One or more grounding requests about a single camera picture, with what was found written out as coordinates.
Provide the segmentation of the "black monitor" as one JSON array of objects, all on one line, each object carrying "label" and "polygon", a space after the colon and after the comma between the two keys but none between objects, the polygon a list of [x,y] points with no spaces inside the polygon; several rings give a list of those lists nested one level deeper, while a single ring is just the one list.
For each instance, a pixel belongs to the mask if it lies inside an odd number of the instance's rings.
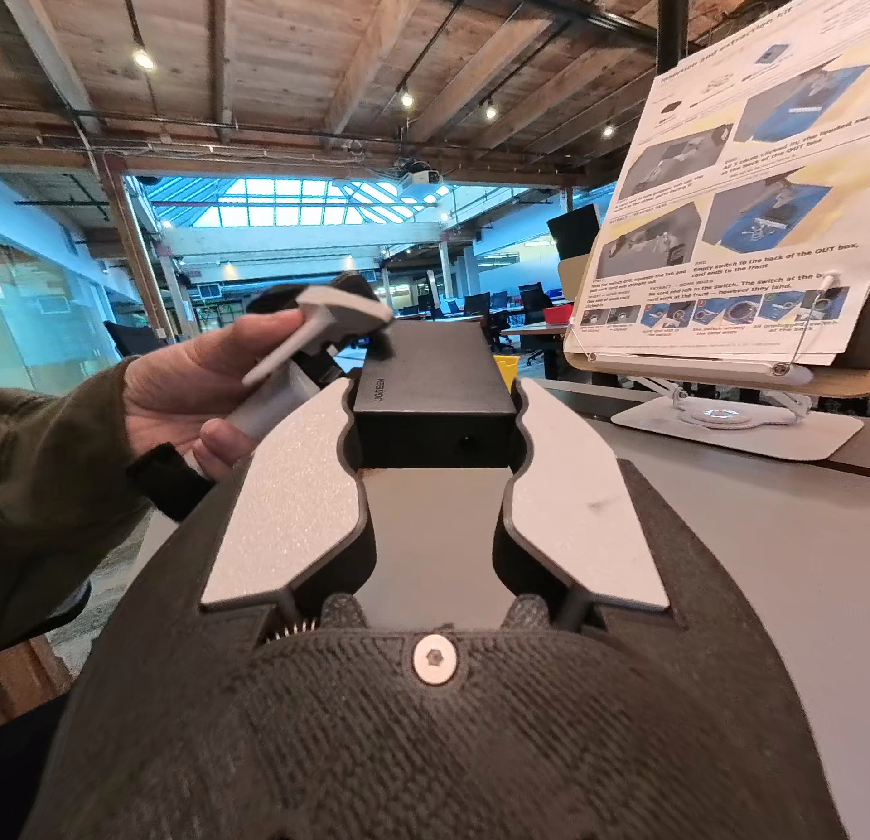
[{"label": "black monitor", "polygon": [[600,232],[599,211],[594,203],[585,204],[551,218],[547,227],[560,261],[588,256]]}]

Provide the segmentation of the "person's left hand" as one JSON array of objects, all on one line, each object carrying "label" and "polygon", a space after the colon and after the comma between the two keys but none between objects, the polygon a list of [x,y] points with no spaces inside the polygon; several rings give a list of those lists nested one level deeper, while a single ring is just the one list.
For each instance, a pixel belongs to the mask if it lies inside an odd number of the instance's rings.
[{"label": "person's left hand", "polygon": [[245,315],[131,362],[122,396],[131,454],[168,443],[191,454],[206,478],[228,476],[256,446],[226,420],[251,394],[242,381],[304,320],[297,309]]}]

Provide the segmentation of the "white document stand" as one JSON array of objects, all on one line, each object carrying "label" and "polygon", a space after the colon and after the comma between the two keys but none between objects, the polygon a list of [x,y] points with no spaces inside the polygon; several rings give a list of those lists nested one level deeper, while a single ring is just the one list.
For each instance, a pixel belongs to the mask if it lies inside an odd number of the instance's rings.
[{"label": "white document stand", "polygon": [[[817,398],[868,396],[867,370],[813,368],[794,358],[607,354],[603,346],[586,354],[572,333],[564,345],[573,367],[625,376],[655,393],[612,419],[626,429],[795,463],[829,460],[847,443],[868,441],[867,420],[812,408]],[[680,387],[690,381],[753,389],[771,404],[693,397]]]}]

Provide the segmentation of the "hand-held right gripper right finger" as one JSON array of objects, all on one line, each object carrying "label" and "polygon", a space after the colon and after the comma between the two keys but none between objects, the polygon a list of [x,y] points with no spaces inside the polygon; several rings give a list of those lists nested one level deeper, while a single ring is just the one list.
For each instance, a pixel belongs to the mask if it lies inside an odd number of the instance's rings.
[{"label": "hand-held right gripper right finger", "polygon": [[619,460],[583,418],[519,379],[493,567],[516,596],[536,595],[555,628],[581,629],[594,608],[661,615],[671,602]]}]

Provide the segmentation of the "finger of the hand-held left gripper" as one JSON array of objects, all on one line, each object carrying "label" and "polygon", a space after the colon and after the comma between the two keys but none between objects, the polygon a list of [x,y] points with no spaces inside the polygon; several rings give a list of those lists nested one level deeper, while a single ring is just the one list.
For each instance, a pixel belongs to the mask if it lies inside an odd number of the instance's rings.
[{"label": "finger of the hand-held left gripper", "polygon": [[384,302],[332,286],[311,286],[297,297],[302,324],[242,379],[245,388],[258,385],[299,353],[317,353],[344,338],[357,339],[388,327],[395,315]]}]

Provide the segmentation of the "brown wooden furniture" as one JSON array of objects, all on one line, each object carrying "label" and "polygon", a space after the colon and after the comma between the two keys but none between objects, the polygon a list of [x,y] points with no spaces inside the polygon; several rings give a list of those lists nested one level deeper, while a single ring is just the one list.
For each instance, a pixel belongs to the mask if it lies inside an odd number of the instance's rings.
[{"label": "brown wooden furniture", "polygon": [[39,635],[1,651],[1,725],[67,692],[73,676]]}]

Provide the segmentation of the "printed instruction sheet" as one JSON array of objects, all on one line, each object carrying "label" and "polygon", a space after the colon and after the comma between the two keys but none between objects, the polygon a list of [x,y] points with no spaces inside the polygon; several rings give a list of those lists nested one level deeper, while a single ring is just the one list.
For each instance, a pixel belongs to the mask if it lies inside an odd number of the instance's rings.
[{"label": "printed instruction sheet", "polygon": [[793,0],[653,82],[566,349],[830,365],[868,296],[869,0]]}]

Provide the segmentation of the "black ethernet switch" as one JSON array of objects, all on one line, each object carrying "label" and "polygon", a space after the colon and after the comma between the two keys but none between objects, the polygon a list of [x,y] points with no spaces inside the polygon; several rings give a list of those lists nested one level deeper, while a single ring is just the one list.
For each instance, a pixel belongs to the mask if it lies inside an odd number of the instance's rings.
[{"label": "black ethernet switch", "polygon": [[517,411],[474,323],[395,321],[370,341],[353,416],[364,468],[504,468]]}]

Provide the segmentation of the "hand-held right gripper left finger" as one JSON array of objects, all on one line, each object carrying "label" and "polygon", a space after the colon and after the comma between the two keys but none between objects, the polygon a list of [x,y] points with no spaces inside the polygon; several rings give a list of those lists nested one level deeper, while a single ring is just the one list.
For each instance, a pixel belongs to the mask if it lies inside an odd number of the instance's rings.
[{"label": "hand-held right gripper left finger", "polygon": [[204,585],[204,609],[319,613],[330,595],[353,595],[374,573],[352,391],[351,378],[332,382],[259,443]]}]

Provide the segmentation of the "black pole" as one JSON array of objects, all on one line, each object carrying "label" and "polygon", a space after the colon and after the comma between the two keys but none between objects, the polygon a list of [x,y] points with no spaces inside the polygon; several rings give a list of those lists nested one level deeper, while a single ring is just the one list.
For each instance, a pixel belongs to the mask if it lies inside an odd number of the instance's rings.
[{"label": "black pole", "polygon": [[689,0],[658,0],[656,73],[677,67],[686,56]]}]

